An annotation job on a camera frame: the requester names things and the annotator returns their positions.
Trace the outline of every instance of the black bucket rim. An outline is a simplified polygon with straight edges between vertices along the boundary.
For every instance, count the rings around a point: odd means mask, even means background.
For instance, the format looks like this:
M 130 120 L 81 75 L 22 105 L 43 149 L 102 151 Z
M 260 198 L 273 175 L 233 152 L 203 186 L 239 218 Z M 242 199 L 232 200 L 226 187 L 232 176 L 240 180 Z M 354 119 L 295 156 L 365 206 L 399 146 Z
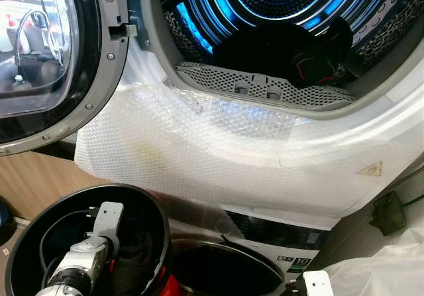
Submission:
M 76 195 L 79 195 L 80 193 L 92 190 L 92 189 L 97 189 L 97 188 L 104 188 L 104 187 L 116 187 L 116 188 L 120 188 L 120 187 L 124 187 L 124 188 L 129 188 L 138 192 L 141 192 L 143 195 L 145 195 L 147 198 L 150 199 L 150 201 L 152 203 L 154 203 L 155 207 L 158 209 L 161 217 L 162 217 L 162 221 L 163 221 L 163 226 L 164 226 L 164 243 L 163 243 L 163 249 L 162 249 L 162 253 L 160 255 L 160 259 L 158 264 L 156 265 L 155 269 L 154 269 L 154 276 L 153 278 L 146 284 L 146 287 L 144 288 L 144 291 L 140 294 L 140 296 L 146 295 L 147 292 L 152 292 L 153 295 L 157 294 L 157 292 L 152 291 L 154 290 L 155 287 L 157 286 L 153 286 L 153 283 L 158 279 L 166 279 L 166 275 L 165 277 L 160 277 L 160 274 L 162 273 L 162 268 L 165 266 L 165 262 L 166 262 L 166 258 L 168 257 L 169 251 L 170 251 L 170 246 L 171 246 L 171 238 L 170 238 L 170 225 L 169 225 L 169 221 L 168 221 L 168 217 L 164 211 L 164 209 L 162 208 L 162 206 L 159 204 L 159 202 L 157 201 L 157 199 L 151 195 L 149 192 L 147 192 L 147 190 L 144 190 L 142 188 L 139 188 L 137 186 L 134 185 L 128 185 L 126 183 L 104 183 L 101 185 L 92 185 L 89 187 L 85 187 L 83 189 L 77 190 L 73 193 L 70 193 L 68 195 L 65 195 L 61 198 L 59 198 L 59 200 L 53 202 L 51 205 L 49 205 L 47 208 L 45 208 L 41 213 L 39 213 L 34 220 L 32 220 L 30 222 L 30 224 L 24 229 L 24 231 L 22 232 L 22 234 L 19 236 L 16 244 L 13 246 L 13 250 L 9 256 L 9 259 L 7 260 L 7 265 L 6 265 L 6 273 L 5 273 L 5 291 L 6 291 L 6 295 L 7 296 L 16 296 L 14 291 L 13 291 L 13 286 L 12 286 L 12 269 L 13 269 L 13 260 L 16 258 L 16 254 L 17 254 L 17 250 L 19 249 L 19 246 L 22 244 L 22 241 L 25 239 L 25 233 L 28 232 L 36 223 L 37 221 L 39 221 L 41 218 L 43 218 L 50 209 L 54 208 L 55 206 L 59 205 L 60 203 L 64 202 L 65 200 L 74 197 Z

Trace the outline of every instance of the black bucket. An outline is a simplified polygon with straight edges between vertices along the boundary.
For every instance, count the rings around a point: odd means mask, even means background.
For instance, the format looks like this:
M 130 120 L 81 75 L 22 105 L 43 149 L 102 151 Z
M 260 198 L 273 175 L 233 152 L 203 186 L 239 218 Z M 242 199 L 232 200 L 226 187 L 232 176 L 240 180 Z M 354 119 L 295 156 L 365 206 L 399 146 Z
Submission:
M 259 253 L 225 240 L 172 240 L 172 275 L 182 289 L 202 296 L 280 296 L 281 269 Z
M 7 264 L 5 276 L 7 296 L 36 295 L 40 291 L 43 278 L 38 253 L 43 234 L 61 217 L 89 207 L 100 207 L 104 201 L 120 202 L 124 205 L 118 229 L 119 240 L 124 240 L 124 236 L 134 231 L 143 231 L 151 235 L 152 273 L 148 277 L 146 287 L 137 295 L 160 295 L 169 277 L 165 268 L 170 248 L 168 218 L 155 198 L 146 191 L 131 185 L 108 184 L 89 187 L 71 194 L 49 206 L 30 223 L 13 248 Z M 93 229 L 94 218 L 91 218 L 91 223 L 87 220 L 90 219 L 76 215 L 70 217 L 68 223 L 64 221 L 57 226 L 58 232 L 49 235 L 50 240 L 44 243 L 44 259 L 47 264 L 55 257 L 64 255 L 72 244 L 84 239 L 84 232 Z M 111 285 L 99 282 L 92 295 L 112 295 Z

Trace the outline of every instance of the dryer door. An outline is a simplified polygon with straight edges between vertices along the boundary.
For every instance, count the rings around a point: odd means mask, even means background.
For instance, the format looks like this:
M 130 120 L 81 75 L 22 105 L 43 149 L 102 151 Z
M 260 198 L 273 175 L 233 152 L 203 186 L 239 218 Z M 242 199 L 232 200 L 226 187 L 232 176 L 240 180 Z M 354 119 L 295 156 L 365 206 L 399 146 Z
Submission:
M 128 21 L 127 0 L 0 0 L 0 156 L 61 139 L 103 108 Z

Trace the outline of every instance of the warning label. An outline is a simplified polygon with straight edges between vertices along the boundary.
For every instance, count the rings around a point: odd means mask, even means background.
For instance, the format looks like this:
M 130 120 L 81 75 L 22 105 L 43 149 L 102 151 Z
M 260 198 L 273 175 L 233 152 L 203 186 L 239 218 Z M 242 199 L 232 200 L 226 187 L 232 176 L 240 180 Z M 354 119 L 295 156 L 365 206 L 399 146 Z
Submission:
M 375 175 L 380 177 L 382 175 L 382 166 L 383 161 L 376 162 L 375 164 L 372 164 L 371 166 L 368 166 L 357 173 L 360 175 Z

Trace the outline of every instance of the white sticker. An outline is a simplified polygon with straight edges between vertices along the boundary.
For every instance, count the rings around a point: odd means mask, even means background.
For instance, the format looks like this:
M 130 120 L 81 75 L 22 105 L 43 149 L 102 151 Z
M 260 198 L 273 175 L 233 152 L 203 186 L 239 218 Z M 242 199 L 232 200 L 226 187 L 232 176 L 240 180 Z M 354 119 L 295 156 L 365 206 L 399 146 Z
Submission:
M 371 166 L 368 166 L 357 173 L 360 175 L 375 175 L 380 177 L 382 175 L 382 165 L 383 161 L 376 162 L 375 164 L 372 164 Z
M 314 232 L 309 233 L 306 244 L 315 244 L 317 243 L 318 238 L 319 238 L 319 233 L 314 233 Z

